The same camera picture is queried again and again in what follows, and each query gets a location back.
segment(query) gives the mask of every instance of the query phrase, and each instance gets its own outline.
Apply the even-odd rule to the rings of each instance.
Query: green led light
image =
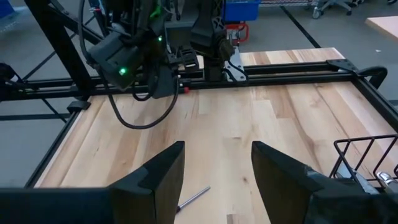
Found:
[[[119,74],[124,75],[124,74],[126,74],[126,72],[127,72],[127,69],[122,68],[122,69],[120,69]]]

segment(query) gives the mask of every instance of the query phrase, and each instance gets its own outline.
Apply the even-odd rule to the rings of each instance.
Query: blue bin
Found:
[[[0,19],[14,12],[8,0],[0,0]]]
[[[226,2],[227,22],[255,21],[259,15],[261,0],[232,0]]]

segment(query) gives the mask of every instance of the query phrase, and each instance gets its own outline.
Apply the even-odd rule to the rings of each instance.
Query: metal pin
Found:
[[[179,205],[177,207],[177,213],[181,211],[181,209],[183,209],[185,206],[189,205],[191,202],[193,202],[194,200],[196,200],[198,197],[200,197],[201,195],[203,195],[204,193],[206,193],[208,190],[210,190],[210,186],[203,189],[201,192],[197,193],[195,196],[193,196],[192,198],[188,199],[186,202],[182,203],[181,205]]]

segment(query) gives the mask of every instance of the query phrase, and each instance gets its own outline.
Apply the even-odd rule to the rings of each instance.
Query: wooden board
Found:
[[[398,40],[398,16],[367,18],[365,23],[383,34]]]
[[[242,54],[246,65],[314,62],[342,58],[335,49]],[[148,124],[171,98],[139,103],[116,96],[130,123]],[[266,144],[329,174],[337,139],[392,134],[394,130],[348,82],[259,86],[192,91],[180,95],[169,117],[137,131],[116,119],[107,97],[77,117],[37,187],[98,187],[137,169],[177,140],[186,142],[185,176],[180,202],[207,186],[211,190],[186,207],[175,223],[268,223],[251,165],[252,141]],[[369,175],[388,142],[378,142],[360,172]],[[366,144],[355,144],[357,159]],[[386,166],[398,157],[387,158]]]

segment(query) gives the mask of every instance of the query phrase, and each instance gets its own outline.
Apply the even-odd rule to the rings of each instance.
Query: red component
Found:
[[[246,30],[246,35],[244,38],[240,40],[234,40],[234,42],[245,42],[249,38],[249,25],[247,25],[245,22],[241,22],[240,24],[227,24],[226,28],[229,30],[233,29],[238,31],[242,31],[244,29]]]

